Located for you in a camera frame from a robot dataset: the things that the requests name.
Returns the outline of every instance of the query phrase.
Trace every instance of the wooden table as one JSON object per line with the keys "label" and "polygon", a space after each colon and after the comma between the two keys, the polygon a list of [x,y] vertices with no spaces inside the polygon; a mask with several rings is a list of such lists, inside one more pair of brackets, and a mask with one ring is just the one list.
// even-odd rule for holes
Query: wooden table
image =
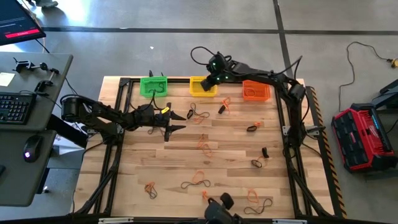
{"label": "wooden table", "polygon": [[[119,79],[104,77],[99,94],[99,100],[104,104],[114,106]],[[231,113],[228,115],[225,111],[218,114],[221,100],[228,96],[231,97]],[[199,113],[209,111],[211,116],[201,124],[195,124],[192,119],[172,121],[172,124],[187,127],[174,132],[169,142],[164,142],[159,130],[149,135],[148,127],[126,133],[112,216],[203,217],[208,204],[202,199],[202,191],[206,190],[209,197],[217,200],[222,193],[229,193],[235,201],[231,213],[242,217],[294,217],[273,88],[271,98],[266,102],[247,102],[243,101],[241,85],[237,84],[220,85],[214,98],[194,98],[189,94],[188,84],[169,83],[167,97],[155,100],[161,108],[165,107],[166,102],[172,102],[172,109],[183,117],[186,117],[190,103],[195,102]],[[135,83],[131,103],[137,106],[148,102],[139,94],[139,83]],[[302,105],[304,114],[307,101],[304,100]],[[246,132],[246,128],[256,121],[261,122],[261,127],[254,133]],[[305,118],[305,124],[313,124],[311,112]],[[211,158],[197,149],[201,134],[208,139],[207,143],[213,151]],[[99,142],[101,137],[96,135],[87,147]],[[316,140],[306,138],[304,142],[319,150]],[[268,148],[270,158],[265,162],[262,160],[263,168],[256,169],[251,160],[261,155],[264,146]],[[98,185],[105,148],[104,145],[98,146],[85,154],[75,192],[76,209],[84,204]],[[321,158],[304,146],[301,153],[309,189],[326,211],[333,213]],[[191,181],[198,170],[205,173],[211,187],[199,185],[181,189],[180,184]],[[144,192],[145,184],[152,181],[158,193],[154,200]],[[265,198],[271,198],[273,205],[261,215],[245,215],[244,207],[257,207],[255,203],[248,202],[248,189],[255,189],[261,203]],[[106,204],[107,190],[102,207]],[[300,208],[304,211],[300,190],[298,197]]]}

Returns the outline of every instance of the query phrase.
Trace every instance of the computer screen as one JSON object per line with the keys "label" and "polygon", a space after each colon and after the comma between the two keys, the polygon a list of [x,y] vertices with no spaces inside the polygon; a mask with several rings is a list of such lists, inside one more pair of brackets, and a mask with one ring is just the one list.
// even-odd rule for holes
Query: computer screen
{"label": "computer screen", "polygon": [[45,37],[17,0],[0,0],[0,46]]}

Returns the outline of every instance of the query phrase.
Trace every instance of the computer mouse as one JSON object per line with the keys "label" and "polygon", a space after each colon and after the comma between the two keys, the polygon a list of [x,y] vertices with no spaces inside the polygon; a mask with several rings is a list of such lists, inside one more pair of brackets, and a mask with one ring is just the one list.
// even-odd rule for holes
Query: computer mouse
{"label": "computer mouse", "polygon": [[34,162],[39,158],[42,140],[43,137],[39,135],[33,135],[26,140],[24,147],[25,162]]}

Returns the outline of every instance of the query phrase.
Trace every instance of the desk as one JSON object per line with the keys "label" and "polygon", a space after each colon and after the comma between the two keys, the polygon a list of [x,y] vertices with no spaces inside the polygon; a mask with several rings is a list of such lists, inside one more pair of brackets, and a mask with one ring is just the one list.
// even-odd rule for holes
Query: desk
{"label": "desk", "polygon": [[[45,62],[49,68],[60,71],[59,75],[53,77],[53,86],[45,89],[48,98],[56,101],[72,62],[72,55],[0,52],[0,72],[15,73],[9,86],[0,86],[0,91],[34,91],[39,81],[50,77],[49,72],[41,69],[33,72],[23,70],[21,73],[12,71],[15,68],[13,57],[17,60],[30,60],[35,65]],[[49,99],[38,96],[26,125],[0,125],[0,164],[6,166],[5,173],[0,176],[0,205],[29,206],[32,203],[37,189],[47,177],[48,170],[45,168],[57,133],[68,139],[75,135],[78,140],[74,142],[85,146],[85,134],[52,115],[53,107],[54,103]],[[22,150],[26,140],[37,133],[44,137],[39,149],[40,157],[33,163],[27,163],[23,159]]]}
{"label": "desk", "polygon": [[[99,94],[99,100],[104,104],[114,106],[119,79],[120,77],[104,77]],[[266,102],[244,102],[242,88],[238,84],[220,85],[214,98],[194,98],[189,94],[187,83],[169,83],[167,96],[155,99],[159,107],[172,102],[172,110],[186,116],[190,103],[195,102],[199,113],[209,111],[211,116],[201,124],[195,124],[192,120],[172,121],[172,124],[184,124],[187,127],[174,132],[169,142],[164,142],[159,131],[149,135],[147,127],[127,132],[111,215],[203,217],[208,204],[202,199],[202,190],[206,190],[209,197],[217,199],[223,192],[231,194],[235,201],[231,213],[238,213],[242,217],[294,217],[287,169],[282,155],[275,94],[271,89],[272,98]],[[231,97],[231,114],[228,115],[227,111],[218,114],[220,102],[227,96]],[[139,94],[139,83],[135,83],[131,103],[137,106],[148,102],[147,98]],[[260,121],[262,126],[255,133],[247,133],[246,128],[255,121]],[[306,117],[305,124],[313,124],[311,113]],[[196,147],[201,134],[209,139],[207,143],[213,150],[212,158],[206,157]],[[94,136],[88,147],[99,142],[101,137]],[[319,150],[316,140],[306,138],[305,143]],[[254,169],[251,160],[261,155],[264,146],[268,148],[271,158],[265,167]],[[105,148],[104,145],[98,146],[85,154],[74,198],[76,209],[84,204],[98,185]],[[308,187],[323,207],[334,213],[322,159],[305,147],[301,148],[301,154]],[[181,189],[180,184],[191,181],[197,170],[204,171],[205,178],[211,181],[211,187],[201,185]],[[158,193],[154,200],[144,192],[145,184],[151,181],[155,182],[154,187]],[[256,206],[246,199],[248,189],[255,189],[260,201],[273,199],[273,206],[266,208],[261,215],[245,215],[244,207]],[[298,197],[303,210],[299,190]],[[101,210],[106,204],[106,198],[103,197]]]}

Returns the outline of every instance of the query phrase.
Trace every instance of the gray floor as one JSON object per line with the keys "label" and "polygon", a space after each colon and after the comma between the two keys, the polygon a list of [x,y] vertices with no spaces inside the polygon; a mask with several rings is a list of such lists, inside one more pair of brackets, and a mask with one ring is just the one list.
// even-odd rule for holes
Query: gray floor
{"label": "gray floor", "polygon": [[[32,7],[44,27],[278,29],[273,0],[59,0],[55,10]],[[397,30],[395,0],[279,0],[286,30]],[[105,75],[204,75],[191,61],[190,50],[203,45],[230,54],[255,68],[285,67],[279,34],[188,34],[149,32],[47,32],[46,46],[54,53],[74,55],[68,79],[82,95],[97,98]],[[352,79],[346,46],[354,41],[375,46],[389,58],[398,57],[398,35],[286,35],[290,61],[303,55],[297,76],[317,89],[326,124],[338,112],[338,86]],[[0,51],[41,52],[34,42],[0,47]],[[356,81],[343,88],[341,107],[371,101],[378,90],[398,77],[371,50],[353,45],[351,59]],[[197,52],[198,60],[209,55]],[[69,93],[66,87],[62,94]],[[389,129],[394,117],[383,119]],[[397,129],[390,133],[398,134]],[[369,180],[347,173],[327,127],[335,166],[349,218],[398,223],[397,178]],[[0,219],[63,215],[69,211],[77,171],[52,170],[48,195],[38,195],[27,208],[0,208]]]}

